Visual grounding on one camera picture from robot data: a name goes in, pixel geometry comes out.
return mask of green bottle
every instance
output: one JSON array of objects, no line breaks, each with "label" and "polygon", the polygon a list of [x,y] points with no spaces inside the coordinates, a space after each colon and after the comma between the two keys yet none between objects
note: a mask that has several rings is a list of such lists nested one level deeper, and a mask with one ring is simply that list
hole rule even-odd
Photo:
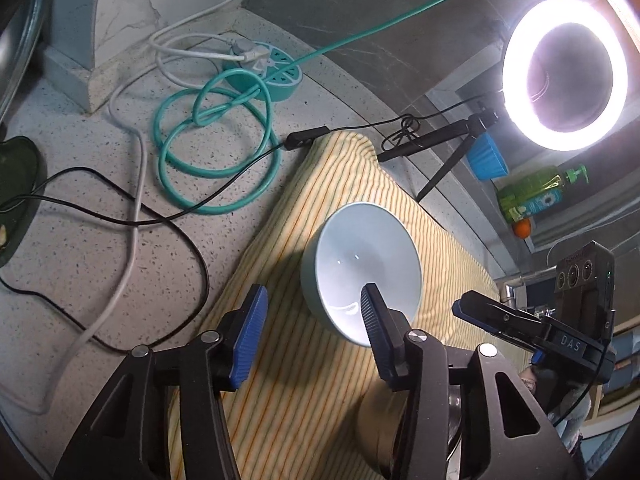
[{"label": "green bottle", "polygon": [[589,177],[584,164],[565,172],[555,166],[542,168],[498,191],[500,210],[509,223],[544,211],[562,200],[567,184],[573,184],[580,174],[588,184]]}]

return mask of speckled countertop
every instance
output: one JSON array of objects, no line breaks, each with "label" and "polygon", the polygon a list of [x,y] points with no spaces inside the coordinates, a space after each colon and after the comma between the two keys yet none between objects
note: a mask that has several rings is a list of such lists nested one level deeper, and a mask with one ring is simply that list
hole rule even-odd
[{"label": "speckled countertop", "polygon": [[[160,100],[175,90],[152,72],[122,95],[118,108],[148,131]],[[185,99],[174,105],[164,124],[175,124],[186,117],[191,103]],[[308,77],[293,97],[275,104],[274,130],[281,138],[291,131],[321,124],[361,122],[353,110]],[[10,111],[8,135],[32,139],[46,158],[49,174],[69,166],[90,166],[134,191],[139,150],[133,136],[111,124],[104,108],[91,116],[84,115],[36,75],[28,74],[23,81]],[[215,126],[185,133],[176,140],[173,150],[184,160],[221,168],[248,155],[260,137],[261,130],[251,115],[236,108]],[[156,150],[150,141],[148,145],[144,202],[163,214],[173,213],[177,208],[165,199],[156,183]],[[177,221],[204,254],[211,278],[210,302],[222,290],[287,177],[303,157],[303,152],[283,152],[276,181],[245,208],[226,216],[190,215]],[[261,163],[243,176],[221,197],[220,203],[245,194],[266,167],[267,162]],[[194,199],[219,185],[169,171],[177,189]],[[89,175],[64,176],[47,188],[47,194],[112,216],[129,215],[129,204]],[[90,324],[104,308],[124,268],[127,236],[126,230],[43,203],[17,253],[0,274],[11,284],[47,294]],[[156,338],[178,325],[195,306],[202,283],[194,257],[169,229],[144,229],[141,239],[137,266],[126,293],[98,332],[103,339],[124,348]],[[197,325],[198,320],[164,347],[184,344]],[[1,380],[32,403],[42,399],[55,363],[76,335],[42,301],[16,296],[0,287]],[[15,431],[49,470],[54,470],[76,425],[120,360],[93,344],[86,345],[67,369],[47,415],[27,415],[0,400]]]}]

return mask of white ring light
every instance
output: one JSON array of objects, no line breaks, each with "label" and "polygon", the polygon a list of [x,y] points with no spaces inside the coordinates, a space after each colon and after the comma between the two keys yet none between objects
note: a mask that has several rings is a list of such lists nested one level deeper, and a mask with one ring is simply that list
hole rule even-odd
[{"label": "white ring light", "polygon": [[[540,122],[527,89],[529,66],[540,41],[554,28],[577,23],[602,42],[611,63],[613,85],[609,102],[587,126],[574,132],[556,132]],[[579,0],[545,0],[518,23],[504,54],[502,88],[511,120],[533,142],[560,152],[584,148],[612,129],[625,105],[628,76],[625,55],[613,29],[602,15]]]}]

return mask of dark green tray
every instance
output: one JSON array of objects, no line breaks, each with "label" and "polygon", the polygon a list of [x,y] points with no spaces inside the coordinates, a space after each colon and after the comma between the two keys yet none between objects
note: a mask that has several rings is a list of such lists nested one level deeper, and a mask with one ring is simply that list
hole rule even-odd
[{"label": "dark green tray", "polygon": [[[47,165],[31,140],[14,137],[0,142],[0,203],[17,194],[30,193],[46,177]],[[0,226],[6,228],[6,243],[0,248],[0,267],[14,255],[39,204],[37,200],[29,200],[6,213],[0,213]]]}]

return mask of white cable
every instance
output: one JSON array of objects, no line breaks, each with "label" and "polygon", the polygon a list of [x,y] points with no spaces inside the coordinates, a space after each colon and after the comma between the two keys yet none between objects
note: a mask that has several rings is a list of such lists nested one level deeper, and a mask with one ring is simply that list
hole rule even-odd
[{"label": "white cable", "polygon": [[20,439],[17,433],[15,433],[14,428],[9,424],[9,419],[6,415],[0,410],[0,424],[4,427],[9,438],[13,441],[16,449],[22,454],[24,459],[29,463],[29,465],[34,469],[34,471],[44,480],[51,480],[51,473],[45,467],[45,465],[38,459],[31,449],[27,447],[27,445]]},{"label": "white cable", "polygon": [[[140,144],[140,170],[138,171],[138,184],[137,184],[136,196],[135,196],[134,206],[133,206],[133,214],[132,214],[133,221],[137,221],[138,216],[140,214],[140,206],[142,204],[142,195],[143,195],[144,185],[145,185],[146,163],[148,159],[148,151],[146,149],[146,143],[145,143],[145,139],[143,137],[142,132],[140,132],[140,130],[137,129],[133,124],[127,123],[127,121],[124,120],[117,113],[114,103],[117,97],[126,87],[128,87],[134,81],[136,81],[143,75],[147,74],[154,68],[155,68],[154,65],[146,67],[144,70],[141,70],[135,76],[131,77],[129,80],[127,80],[126,82],[118,86],[111,94],[111,98],[109,99],[109,105],[108,105],[109,114],[113,118],[113,121],[123,130],[127,130],[133,133],[138,139],[138,142]],[[132,275],[133,268],[135,265],[137,245],[138,245],[138,228],[134,226],[131,228],[131,240],[129,245],[129,257],[127,260],[127,265],[125,267],[125,270],[122,276],[120,277],[120,281],[118,282],[116,290],[114,291],[113,295],[111,296],[111,299],[107,303],[107,306],[104,308],[100,316],[98,316],[98,319],[96,319],[89,328],[87,328],[84,332],[81,333],[81,335],[78,336],[78,338],[76,338],[73,344],[66,350],[64,356],[62,357],[60,362],[57,364],[56,368],[54,368],[53,373],[47,383],[47,389],[45,391],[43,403],[39,406],[32,406],[28,401],[26,401],[20,395],[15,394],[9,388],[4,386],[4,384],[0,383],[0,394],[2,396],[6,397],[8,400],[10,400],[19,408],[22,408],[29,413],[33,413],[33,415],[44,415],[49,411],[51,404],[53,402],[53,397],[58,387],[58,383],[60,382],[62,375],[65,373],[65,370],[68,364],[76,356],[76,354],[82,348],[82,346],[84,346],[85,343],[87,343],[89,339],[91,339],[95,335],[95,333],[98,332],[98,330],[100,330],[100,327],[104,324],[104,322],[107,321],[107,318],[113,313],[113,309],[116,307],[118,300],[120,299],[120,297],[122,296],[122,293],[127,287],[127,283],[129,283],[129,279]]]},{"label": "white cable", "polygon": [[636,211],[640,211],[640,207],[639,207],[639,208],[636,208],[633,211],[629,212],[628,214],[624,214],[624,215],[622,214],[625,211],[628,211],[631,207],[635,206],[638,203],[640,203],[640,197],[633,199],[631,202],[628,202],[624,206],[621,206],[618,209],[616,209],[615,211],[612,211],[611,213],[606,214],[602,218],[599,218],[596,221],[593,221],[589,225],[585,225],[584,227],[581,227],[580,229],[578,229],[578,230],[576,230],[576,231],[574,231],[572,233],[569,233],[567,235],[564,235],[564,236],[558,238],[558,240],[553,242],[551,245],[543,244],[542,246],[537,248],[537,251],[544,250],[547,247],[550,247],[549,250],[551,250],[551,249],[553,249],[554,246],[558,245],[560,242],[564,242],[565,240],[568,240],[569,238],[573,238],[573,237],[575,237],[577,235],[581,235],[583,233],[591,231],[592,229],[597,229],[598,227],[604,227],[604,226],[607,226],[607,225],[611,225],[611,224],[613,224],[613,222],[617,222],[618,220],[626,218],[627,216],[635,213]]},{"label": "white cable", "polygon": [[178,27],[181,27],[189,22],[192,22],[194,20],[207,16],[208,14],[212,14],[216,12],[218,9],[224,7],[226,4],[228,4],[231,1],[233,0],[223,0],[218,4],[215,4],[213,7],[209,7],[209,9],[201,10],[200,12],[196,12],[191,16],[187,16],[186,18],[183,18],[178,22],[172,23],[171,25],[168,25],[165,28],[161,28],[160,30],[155,31],[149,37],[149,45],[156,51],[156,65],[160,70],[160,72],[162,73],[162,75],[164,75],[169,81],[171,81],[174,84],[177,84],[178,86],[182,86],[185,88],[192,88],[192,89],[202,88],[202,85],[195,85],[192,83],[188,83],[186,81],[181,80],[177,76],[171,74],[164,66],[164,63],[168,62],[169,60],[162,59],[162,54],[171,54],[172,56],[179,56],[179,57],[197,57],[197,58],[209,59],[209,60],[215,60],[215,59],[223,59],[223,60],[230,60],[230,61],[250,60],[250,54],[248,55],[248,53],[242,56],[233,56],[231,54],[222,54],[219,52],[199,52],[199,51],[183,50],[180,48],[170,47],[171,44],[174,44],[179,40],[184,40],[185,38],[206,38],[207,40],[220,40],[220,41],[224,41],[227,44],[230,44],[229,38],[225,38],[224,36],[220,36],[217,34],[193,32],[193,33],[181,34],[180,36],[171,38],[170,40],[167,40],[164,43],[159,43],[158,41],[158,38],[160,38],[164,34],[171,32],[172,30]]},{"label": "white cable", "polygon": [[[596,224],[593,225],[591,227],[589,227],[588,229],[581,229],[576,231],[575,233],[572,233],[570,235],[567,235],[565,237],[560,238],[559,240],[556,240],[553,245],[551,245],[551,247],[549,248],[547,254],[546,254],[546,266],[549,266],[549,255],[551,254],[551,251],[554,250],[555,246],[558,245],[560,242],[564,242],[565,240],[568,240],[569,238],[573,238],[575,236],[578,235],[583,235],[585,233],[588,233],[590,231],[593,231],[594,229],[599,229],[601,227],[606,227],[608,225],[614,224],[615,222],[617,222],[618,220],[622,220],[630,215],[633,215],[634,213],[637,213],[638,211],[640,211],[640,208],[636,208],[633,211],[630,211],[626,214],[623,214],[622,216],[619,216],[617,218],[614,218],[613,220],[610,220],[609,222],[605,222],[604,224]],[[613,246],[610,251],[613,252],[615,251],[618,247],[620,247],[622,244],[625,244],[626,242],[628,242],[629,240],[631,240],[631,238],[634,238],[636,236],[638,236],[640,234],[640,231],[636,232],[636,234],[631,235],[629,238],[627,238],[626,240],[621,241],[619,244]]]}]

